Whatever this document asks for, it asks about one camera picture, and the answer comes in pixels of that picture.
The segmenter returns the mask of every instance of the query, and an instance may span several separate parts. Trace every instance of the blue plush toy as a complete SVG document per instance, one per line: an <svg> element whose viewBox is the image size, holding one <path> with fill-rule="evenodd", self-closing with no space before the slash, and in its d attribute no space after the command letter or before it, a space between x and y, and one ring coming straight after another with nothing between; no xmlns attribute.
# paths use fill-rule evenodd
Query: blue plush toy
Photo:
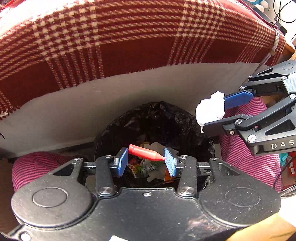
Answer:
<svg viewBox="0 0 296 241"><path fill-rule="evenodd" d="M261 12L264 12L264 8L268 8L268 3L265 0L244 0L251 4L254 4Z"/></svg>

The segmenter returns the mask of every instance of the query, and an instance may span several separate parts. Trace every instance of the red tube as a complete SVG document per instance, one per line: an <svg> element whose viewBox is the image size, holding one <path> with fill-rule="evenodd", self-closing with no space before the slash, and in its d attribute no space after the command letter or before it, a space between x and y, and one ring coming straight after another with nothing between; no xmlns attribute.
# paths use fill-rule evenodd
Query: red tube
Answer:
<svg viewBox="0 0 296 241"><path fill-rule="evenodd" d="M148 160L152 160L152 161L164 161L165 160L165 157L163 157L162 155L160 155L156 151L152 151L152 150L149 150L146 148L135 146L133 144L129 145L128 153L138 156L138 157L148 159Z"/></svg>

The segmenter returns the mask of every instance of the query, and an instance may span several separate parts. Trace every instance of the blue gripper pad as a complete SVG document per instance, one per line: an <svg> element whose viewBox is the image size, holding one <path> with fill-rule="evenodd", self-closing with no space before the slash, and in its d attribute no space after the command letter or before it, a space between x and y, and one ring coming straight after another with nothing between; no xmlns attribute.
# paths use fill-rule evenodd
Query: blue gripper pad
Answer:
<svg viewBox="0 0 296 241"><path fill-rule="evenodd" d="M170 173L170 176L171 177L175 176L176 166L175 166L174 158L167 148L165 148L165 164L167 166L168 172Z"/></svg>
<svg viewBox="0 0 296 241"><path fill-rule="evenodd" d="M117 175L119 177L122 177L127 163L128 163L128 149L125 148L124 152L122 153L121 157L119 158L119 164L118 164L118 168L117 168Z"/></svg>
<svg viewBox="0 0 296 241"><path fill-rule="evenodd" d="M247 104L253 98L253 93L245 90L227 95L224 97L224 109L227 110L236 106Z"/></svg>

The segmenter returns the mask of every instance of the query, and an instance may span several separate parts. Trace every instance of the plaid blanket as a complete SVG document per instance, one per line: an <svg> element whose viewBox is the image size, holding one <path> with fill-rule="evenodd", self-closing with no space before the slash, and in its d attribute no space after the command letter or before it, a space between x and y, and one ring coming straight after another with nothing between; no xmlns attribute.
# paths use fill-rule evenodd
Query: plaid blanket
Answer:
<svg viewBox="0 0 296 241"><path fill-rule="evenodd" d="M259 63L275 30L235 0L26 0L0 20L0 114L167 65ZM273 65L285 45L280 36Z"/></svg>

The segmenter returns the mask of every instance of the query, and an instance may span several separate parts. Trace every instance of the white wall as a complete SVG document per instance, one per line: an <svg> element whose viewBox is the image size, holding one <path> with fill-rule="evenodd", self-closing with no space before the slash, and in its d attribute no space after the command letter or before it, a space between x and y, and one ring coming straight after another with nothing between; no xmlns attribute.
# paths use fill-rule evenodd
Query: white wall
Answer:
<svg viewBox="0 0 296 241"><path fill-rule="evenodd" d="M270 19L274 19L274 17L276 16L274 9L273 9L273 0L266 0L269 8L264 10L264 13L270 18ZM279 12L279 4L280 4L281 0L276 0L274 3L274 8L276 10L276 13ZM290 2L291 0L282 0L281 1L281 8L288 2ZM293 21L294 19L296 19L296 2L292 1L290 2L286 7L284 7L281 11L281 19L283 19L286 22L290 22ZM296 33L296 21L293 23L284 23L282 21L279 21L280 24L282 24L285 29L287 30L287 34L285 35L286 39L288 41L291 41L292 37L294 36L294 34Z"/></svg>
<svg viewBox="0 0 296 241"><path fill-rule="evenodd" d="M33 99L0 122L7 158L93 141L116 117L141 104L166 101L193 115L201 99L229 94L258 64L187 64L113 76Z"/></svg>

